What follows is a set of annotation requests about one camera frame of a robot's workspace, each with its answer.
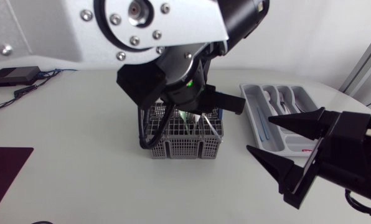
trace utensil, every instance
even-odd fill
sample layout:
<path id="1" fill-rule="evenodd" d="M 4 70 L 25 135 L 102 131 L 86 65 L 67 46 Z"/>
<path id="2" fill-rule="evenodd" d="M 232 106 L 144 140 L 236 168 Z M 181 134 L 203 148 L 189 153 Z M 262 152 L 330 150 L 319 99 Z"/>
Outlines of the utensil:
<path id="1" fill-rule="evenodd" d="M 266 128 L 265 120 L 261 117 L 263 113 L 260 111 L 259 107 L 257 107 L 257 110 L 258 110 L 258 114 L 259 114 L 259 118 L 260 118 L 260 123 L 263 127 L 263 131 L 265 132 L 266 139 L 270 140 L 270 136 L 269 136 L 267 128 Z"/>
<path id="2" fill-rule="evenodd" d="M 268 104 L 270 105 L 270 108 L 271 108 L 271 112 L 273 114 L 273 116 L 277 116 L 278 113 L 277 111 L 274 109 L 274 106 L 273 106 L 273 102 L 271 101 L 271 96 L 270 96 L 270 93 L 268 91 L 263 91 L 263 94 L 266 98 L 266 100 L 268 101 Z"/>
<path id="3" fill-rule="evenodd" d="M 285 104 L 285 99 L 284 99 L 284 93 L 280 92 L 279 93 L 279 103 L 283 107 L 285 114 L 291 114 L 291 111 L 289 110 L 288 106 Z"/>
<path id="4" fill-rule="evenodd" d="M 213 127 L 213 125 L 210 123 L 208 117 L 206 117 L 206 115 L 204 113 L 202 113 L 202 117 L 205 118 L 206 122 L 208 123 L 210 129 L 212 130 L 212 132 L 215 134 L 217 140 L 219 140 L 220 142 L 223 142 L 222 140 L 222 137 L 220 137 L 220 135 L 218 134 L 218 132 L 216 131 L 216 129 Z"/>
<path id="5" fill-rule="evenodd" d="M 180 114 L 181 119 L 184 121 L 184 125 L 185 125 L 185 128 L 187 130 L 187 134 L 189 135 L 190 134 L 190 129 L 188 128 L 188 124 L 187 124 L 187 112 L 179 110 L 179 114 Z"/>
<path id="6" fill-rule="evenodd" d="M 300 113 L 305 113 L 305 111 L 304 110 L 302 110 L 299 106 L 298 106 L 298 104 L 295 102 L 295 105 L 296 105 L 296 107 L 298 108 L 298 110 L 300 111 Z"/>

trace metal screw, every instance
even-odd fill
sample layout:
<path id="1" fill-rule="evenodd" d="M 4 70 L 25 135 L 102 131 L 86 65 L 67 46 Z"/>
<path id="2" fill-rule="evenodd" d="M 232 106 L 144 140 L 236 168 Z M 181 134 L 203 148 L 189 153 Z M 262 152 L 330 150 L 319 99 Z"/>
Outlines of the metal screw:
<path id="1" fill-rule="evenodd" d="M 130 44 L 133 46 L 137 46 L 138 44 L 140 44 L 140 38 L 138 38 L 138 36 L 130 37 Z"/>
<path id="2" fill-rule="evenodd" d="M 165 47 L 157 47 L 156 48 L 156 53 L 158 53 L 158 54 L 162 54 L 163 51 L 165 51 Z"/>
<path id="3" fill-rule="evenodd" d="M 126 59 L 126 54 L 125 54 L 124 52 L 118 52 L 118 53 L 116 54 L 116 58 L 117 58 L 118 60 L 124 60 L 124 59 Z"/>
<path id="4" fill-rule="evenodd" d="M 12 53 L 12 47 L 8 44 L 0 46 L 0 54 L 8 56 Z"/>
<path id="5" fill-rule="evenodd" d="M 93 19 L 93 13 L 90 10 L 84 9 L 80 12 L 80 17 L 84 21 L 90 21 L 91 19 Z"/>
<path id="6" fill-rule="evenodd" d="M 184 54 L 184 58 L 185 59 L 191 59 L 192 58 L 192 54 L 191 53 L 185 53 Z"/>
<path id="7" fill-rule="evenodd" d="M 163 14 L 168 14 L 171 11 L 171 6 L 168 3 L 164 3 L 161 6 L 161 11 Z"/>
<path id="8" fill-rule="evenodd" d="M 155 30 L 153 32 L 153 37 L 154 37 L 154 39 L 159 40 L 162 37 L 162 32 L 159 31 L 159 30 Z"/>
<path id="9" fill-rule="evenodd" d="M 112 25 L 119 25 L 122 21 L 121 17 L 118 15 L 118 14 L 112 14 L 110 16 L 110 21 L 112 23 Z"/>

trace white tabletop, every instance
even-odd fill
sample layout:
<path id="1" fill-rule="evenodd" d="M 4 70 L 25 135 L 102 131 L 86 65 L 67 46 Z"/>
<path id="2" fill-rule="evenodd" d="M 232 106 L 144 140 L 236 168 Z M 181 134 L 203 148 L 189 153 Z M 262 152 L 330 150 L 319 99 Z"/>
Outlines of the white tabletop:
<path id="1" fill-rule="evenodd" d="M 212 70 L 208 82 L 237 96 L 240 83 L 303 85 L 327 110 L 371 113 L 328 86 L 275 72 Z M 0 88 L 0 102 L 15 89 Z M 0 146 L 34 147 L 0 203 L 0 224 L 371 223 L 321 178 L 300 210 L 283 202 L 246 150 L 255 145 L 246 113 L 226 111 L 223 123 L 215 160 L 152 160 L 116 71 L 62 73 L 0 111 Z"/>

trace white wall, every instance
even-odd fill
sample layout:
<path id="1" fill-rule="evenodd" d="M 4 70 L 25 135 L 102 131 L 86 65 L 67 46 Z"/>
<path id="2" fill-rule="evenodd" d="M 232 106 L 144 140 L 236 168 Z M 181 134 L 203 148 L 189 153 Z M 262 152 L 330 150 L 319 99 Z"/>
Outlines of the white wall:
<path id="1" fill-rule="evenodd" d="M 308 77 L 339 88 L 371 42 L 371 0 L 271 0 L 260 26 L 212 68 L 264 68 Z M 40 57 L 1 67 L 105 68 Z"/>

